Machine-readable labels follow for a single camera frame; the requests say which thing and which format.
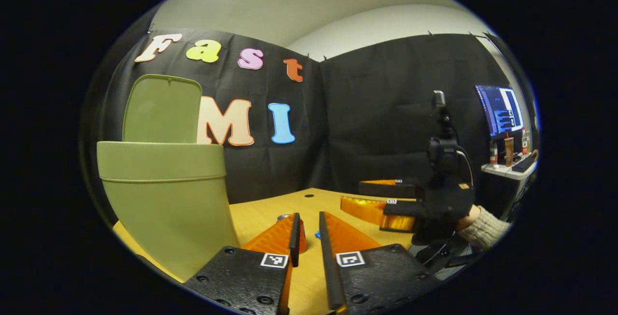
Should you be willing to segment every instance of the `keyboard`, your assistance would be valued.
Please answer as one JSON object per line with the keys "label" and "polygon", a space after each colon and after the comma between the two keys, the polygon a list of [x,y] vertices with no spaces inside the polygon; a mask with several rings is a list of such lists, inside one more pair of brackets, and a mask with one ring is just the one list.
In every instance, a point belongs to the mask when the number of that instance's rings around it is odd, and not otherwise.
{"label": "keyboard", "polygon": [[514,172],[525,172],[536,161],[536,156],[528,156],[523,161],[513,165],[511,168]]}

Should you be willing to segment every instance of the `cup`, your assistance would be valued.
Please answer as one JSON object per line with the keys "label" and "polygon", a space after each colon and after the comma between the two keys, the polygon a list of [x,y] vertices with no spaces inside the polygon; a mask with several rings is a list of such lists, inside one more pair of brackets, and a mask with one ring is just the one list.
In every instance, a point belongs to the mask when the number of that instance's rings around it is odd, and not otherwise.
{"label": "cup", "polygon": [[146,253],[186,281],[223,246],[239,246],[220,145],[97,143],[118,220]]}
{"label": "cup", "polygon": [[513,138],[507,137],[504,139],[504,152],[506,155],[504,156],[506,167],[511,167],[513,165]]}

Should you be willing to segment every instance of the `computer monitor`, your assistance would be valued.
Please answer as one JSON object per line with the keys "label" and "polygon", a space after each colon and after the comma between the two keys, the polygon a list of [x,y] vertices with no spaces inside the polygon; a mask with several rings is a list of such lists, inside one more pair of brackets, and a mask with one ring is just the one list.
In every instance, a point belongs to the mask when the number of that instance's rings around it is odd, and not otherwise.
{"label": "computer monitor", "polygon": [[510,132],[523,128],[521,110],[514,90],[501,86],[476,86],[481,99],[490,139],[499,139]]}

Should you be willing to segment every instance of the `yellow tabletop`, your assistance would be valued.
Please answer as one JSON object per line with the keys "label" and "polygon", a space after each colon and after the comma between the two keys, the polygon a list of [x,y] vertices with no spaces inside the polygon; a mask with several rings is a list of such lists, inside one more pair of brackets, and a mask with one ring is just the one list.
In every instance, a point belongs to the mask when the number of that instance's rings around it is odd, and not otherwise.
{"label": "yellow tabletop", "polygon": [[[380,199],[357,194],[331,192],[322,189],[305,189],[284,196],[230,205],[232,219],[236,227],[240,245],[256,237],[277,222],[282,214],[298,212],[303,220],[307,250],[300,254],[298,267],[292,270],[292,281],[288,307],[290,315],[325,315],[330,313],[326,295],[326,280],[322,247],[315,233],[320,230],[320,211],[327,211],[337,218],[351,224],[369,238],[383,245],[401,244],[405,249],[411,247],[411,233],[380,231],[377,225],[364,222],[340,209],[341,196],[354,198]],[[155,260],[152,260],[126,232],[122,224],[116,223],[114,231],[134,253],[146,257],[155,266],[168,273]]]}

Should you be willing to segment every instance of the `beige sweater sleeve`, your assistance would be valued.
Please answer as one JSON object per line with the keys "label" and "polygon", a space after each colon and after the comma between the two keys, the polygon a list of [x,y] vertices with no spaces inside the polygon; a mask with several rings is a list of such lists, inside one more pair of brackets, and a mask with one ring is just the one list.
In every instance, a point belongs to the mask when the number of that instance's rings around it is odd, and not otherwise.
{"label": "beige sweater sleeve", "polygon": [[468,240],[472,245],[486,250],[502,237],[510,224],[498,220],[481,206],[479,206],[479,209],[481,209],[481,213],[472,225],[458,231],[457,234]]}

